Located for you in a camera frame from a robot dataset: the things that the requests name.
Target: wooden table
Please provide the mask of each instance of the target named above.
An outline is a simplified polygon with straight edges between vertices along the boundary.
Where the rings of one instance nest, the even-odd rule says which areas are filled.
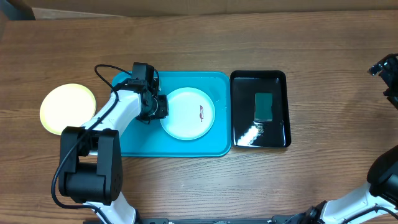
[[[340,198],[398,144],[398,111],[383,97],[383,81],[366,73],[398,52],[397,21],[398,11],[360,11],[8,22],[0,43],[0,222],[95,217],[52,202],[60,138],[42,127],[39,108],[55,87],[80,83],[100,109],[109,88],[93,71],[98,63],[287,75],[287,150],[124,158],[123,192],[143,217],[271,217]],[[111,80],[117,71],[101,73]]]

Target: black cable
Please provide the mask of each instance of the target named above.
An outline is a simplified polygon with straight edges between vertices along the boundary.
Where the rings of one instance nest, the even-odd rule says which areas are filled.
[[[353,221],[354,219],[357,219],[357,218],[359,218],[359,217],[361,217],[361,216],[363,216],[363,215],[368,214],[369,212],[375,211],[375,212],[377,213],[378,210],[386,211],[386,212],[388,212],[390,215],[392,215],[394,218],[396,218],[396,219],[398,220],[398,215],[395,214],[393,211],[388,210],[388,209],[386,209],[386,208],[384,208],[384,207],[375,206],[375,207],[369,208],[369,209],[367,209],[367,210],[365,210],[365,211],[363,211],[363,212],[361,212],[361,213],[358,213],[358,214],[354,215],[353,217],[351,217],[351,218],[349,218],[349,219],[344,220],[344,222],[343,222],[342,224],[347,224],[347,223]]]
[[[111,224],[111,222],[108,220],[108,218],[107,218],[106,215],[101,211],[100,208],[98,208],[98,207],[96,207],[96,206],[94,206],[94,205],[65,205],[65,204],[63,204],[62,202],[60,202],[60,201],[58,200],[57,195],[55,194],[55,186],[56,186],[56,184],[57,184],[58,176],[59,176],[59,174],[60,174],[60,171],[61,171],[62,167],[65,165],[67,159],[70,157],[70,154],[76,149],[77,145],[79,145],[79,143],[87,136],[87,134],[88,134],[90,131],[92,131],[97,125],[99,125],[99,124],[102,122],[102,120],[104,120],[105,117],[107,117],[107,115],[109,115],[109,113],[113,110],[113,108],[116,106],[116,104],[117,104],[118,101],[119,101],[118,92],[114,89],[114,87],[112,86],[112,84],[110,84],[108,81],[106,81],[106,79],[104,79],[104,78],[98,73],[98,71],[97,71],[98,67],[114,68],[114,69],[117,69],[117,70],[119,70],[119,71],[122,71],[122,72],[124,72],[124,73],[126,73],[126,74],[131,75],[131,73],[129,73],[129,72],[127,72],[127,71],[125,71],[125,70],[123,70],[123,69],[121,69],[121,68],[119,68],[119,67],[113,66],[113,65],[99,64],[99,65],[96,65],[96,66],[94,67],[94,71],[95,71],[95,73],[97,74],[97,76],[98,76],[100,79],[102,79],[102,81],[104,81],[104,82],[112,89],[112,91],[114,92],[114,94],[115,94],[115,96],[116,96],[116,97],[115,97],[115,101],[114,101],[114,103],[112,104],[112,106],[104,113],[104,115],[102,115],[101,117],[99,117],[98,120],[97,120],[93,125],[91,125],[91,126],[90,126],[90,127],[77,139],[76,143],[72,146],[72,148],[69,150],[69,152],[67,153],[67,155],[63,158],[62,162],[60,163],[60,165],[59,165],[58,168],[57,168],[57,171],[55,171],[54,177],[53,177],[53,179],[52,179],[52,184],[51,184],[51,196],[52,196],[53,201],[54,201],[59,207],[61,207],[61,208],[66,208],[66,209],[90,208],[90,209],[93,209],[93,210],[95,211],[95,213],[98,212],[99,215],[100,215],[100,216],[103,218],[103,220],[105,221],[105,223]]]

